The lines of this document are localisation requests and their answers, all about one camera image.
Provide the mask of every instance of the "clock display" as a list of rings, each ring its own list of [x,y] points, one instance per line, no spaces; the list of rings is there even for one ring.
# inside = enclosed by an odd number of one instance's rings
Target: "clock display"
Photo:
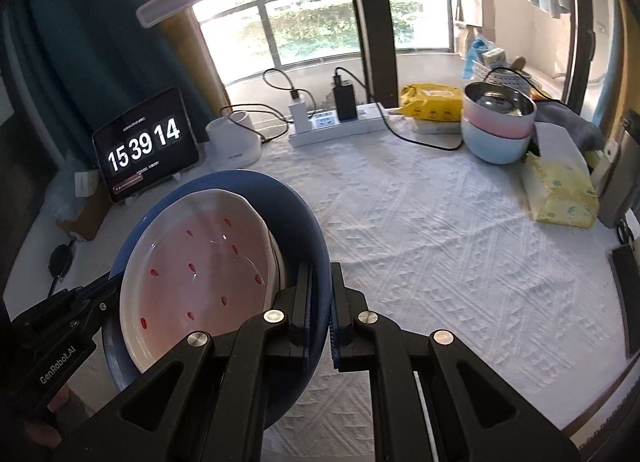
[[[146,155],[154,153],[155,149],[160,150],[171,146],[177,143],[178,139],[180,139],[180,129],[175,122],[175,117],[164,119],[152,132],[145,129],[139,135],[130,137],[128,143],[121,143],[111,150],[107,155],[111,171],[117,173],[124,168],[134,166],[137,161],[145,159]]]
[[[94,147],[114,202],[199,159],[177,88],[140,103],[95,132]]]

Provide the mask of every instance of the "pink bowl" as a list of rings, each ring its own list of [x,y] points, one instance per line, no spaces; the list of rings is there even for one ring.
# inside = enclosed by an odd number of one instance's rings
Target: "pink bowl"
[[[518,102],[531,107],[531,112],[523,115],[510,115],[496,112],[482,106],[481,96],[491,95],[496,91],[500,95],[511,94],[518,96]],[[536,105],[529,98],[510,87],[490,83],[470,83],[465,87],[462,102],[462,113],[476,128],[497,137],[508,139],[524,139],[533,128],[536,117]]]
[[[187,334],[219,335],[271,308],[280,287],[266,224],[239,195],[198,191],[162,211],[133,250],[120,325],[144,372]]]

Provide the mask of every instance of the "teal curtain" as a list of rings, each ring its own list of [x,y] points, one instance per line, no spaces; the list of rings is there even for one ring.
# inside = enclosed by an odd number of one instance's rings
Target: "teal curtain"
[[[216,115],[159,26],[143,29],[144,0],[11,0],[9,29],[40,117],[63,155],[95,164],[94,131],[177,86],[198,141]]]

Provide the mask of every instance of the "blue bowl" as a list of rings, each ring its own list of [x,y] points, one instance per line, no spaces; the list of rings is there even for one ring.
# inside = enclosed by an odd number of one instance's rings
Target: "blue bowl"
[[[331,265],[324,235],[316,217],[295,191],[280,181],[242,169],[219,171],[194,179],[178,187],[149,210],[120,248],[111,276],[123,272],[127,261],[146,227],[164,208],[179,198],[203,189],[220,188],[242,195],[266,222],[285,259],[287,278],[295,280],[300,262],[316,268],[307,316],[308,345],[306,368],[300,373],[272,371],[267,376],[269,399],[267,426],[276,422],[300,397],[320,359],[329,327],[333,297]],[[122,391],[140,372],[129,357],[120,330],[118,312],[102,327],[104,355],[116,387]]]
[[[530,135],[524,139],[498,137],[473,126],[465,117],[460,124],[466,146],[486,163],[509,165],[520,159],[529,148]]]

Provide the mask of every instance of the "textured white cloth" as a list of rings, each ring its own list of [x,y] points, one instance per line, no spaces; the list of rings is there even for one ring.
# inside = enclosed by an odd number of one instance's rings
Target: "textured white cloth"
[[[491,166],[464,147],[440,152],[377,132],[299,149],[274,141],[251,168],[305,199],[332,261],[370,309],[406,330],[453,331],[556,426],[626,367],[605,256],[617,243],[613,232],[599,222],[584,230],[530,221],[519,165]],[[327,343],[264,448],[286,460],[372,460],[368,375],[336,372]]]

